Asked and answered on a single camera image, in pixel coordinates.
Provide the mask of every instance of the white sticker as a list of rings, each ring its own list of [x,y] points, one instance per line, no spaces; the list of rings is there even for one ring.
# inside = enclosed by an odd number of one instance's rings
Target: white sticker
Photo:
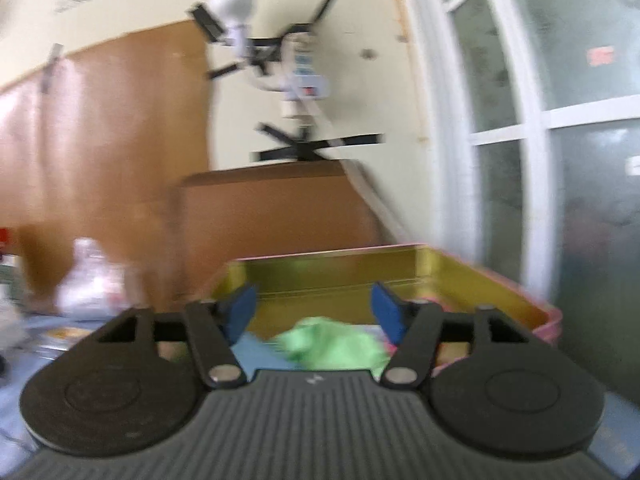
[[[628,176],[640,176],[640,155],[630,156],[626,160],[625,170]]]

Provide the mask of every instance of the black object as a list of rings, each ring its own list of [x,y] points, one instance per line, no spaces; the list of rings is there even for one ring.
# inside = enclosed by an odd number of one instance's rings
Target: black object
[[[10,480],[613,479],[583,452],[601,387],[558,351],[491,306],[443,312],[380,283],[371,306],[399,344],[380,384],[366,370],[246,383],[229,345],[253,315],[250,287],[183,314],[128,311],[27,384],[20,409],[44,448]],[[154,340],[186,340],[194,370],[162,367]],[[472,352],[433,377],[446,341]]]
[[[287,145],[286,148],[275,148],[273,150],[254,153],[254,160],[256,161],[279,160],[282,158],[290,158],[298,161],[324,160],[325,157],[320,155],[317,150],[328,148],[332,143],[344,146],[359,146],[363,144],[379,144],[382,142],[382,136],[379,134],[342,137],[341,139],[335,140],[309,140],[311,126],[302,126],[297,137],[290,136],[282,130],[265,123],[258,124],[256,130]]]
[[[487,305],[475,314],[445,313],[436,303],[399,302],[398,309],[408,326],[383,386],[420,391],[451,433],[499,456],[540,460],[590,442],[604,408],[603,388],[529,330]],[[472,343],[471,354],[430,380],[438,345],[459,341]],[[398,368],[414,370],[415,377],[390,380],[388,371]]]
[[[92,457],[167,438],[189,420],[206,388],[230,386],[210,370],[235,366],[240,374],[231,385],[246,381],[224,334],[244,330],[239,324],[253,316],[255,298],[244,286],[231,302],[191,303],[183,314],[127,310],[27,383],[20,412],[31,434],[65,454]],[[158,340],[188,342],[195,370],[159,357]]]
[[[297,32],[312,32],[313,28],[324,18],[325,14],[329,11],[332,3],[335,0],[321,0],[318,8],[314,11],[314,14],[309,22],[306,23],[291,23],[288,25],[279,35],[274,38],[255,38],[251,39],[251,56],[249,56],[248,62],[251,66],[258,67],[262,75],[268,75],[268,63],[273,61],[280,61],[281,59],[281,47],[282,42],[289,34],[295,34]],[[205,35],[207,42],[217,43],[220,38],[226,33],[223,25],[209,12],[207,7],[202,3],[194,4],[191,9],[187,10],[187,13],[195,20],[195,22]],[[231,74],[240,69],[240,66],[236,63],[225,66],[222,69],[210,70],[207,72],[208,79],[216,79],[227,74]]]

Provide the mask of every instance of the crumpled fabric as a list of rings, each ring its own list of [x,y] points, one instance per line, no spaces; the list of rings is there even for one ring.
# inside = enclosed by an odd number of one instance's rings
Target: crumpled fabric
[[[375,334],[326,317],[302,319],[271,343],[305,370],[370,370],[379,379],[389,361]]]

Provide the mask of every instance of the ribbed gray surface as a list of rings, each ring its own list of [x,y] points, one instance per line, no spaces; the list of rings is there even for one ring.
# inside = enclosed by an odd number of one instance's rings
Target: ribbed gray surface
[[[43,450],[12,480],[612,479],[584,454],[519,463],[468,449],[368,372],[263,371],[213,392],[168,440],[111,459]]]

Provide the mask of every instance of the metal screw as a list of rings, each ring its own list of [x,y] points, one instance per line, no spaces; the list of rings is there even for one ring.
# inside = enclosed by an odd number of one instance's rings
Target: metal screw
[[[218,365],[209,370],[209,377],[215,383],[229,383],[239,379],[241,373],[236,365]]]
[[[387,370],[385,377],[393,384],[411,384],[418,378],[418,374],[411,368],[395,367]]]

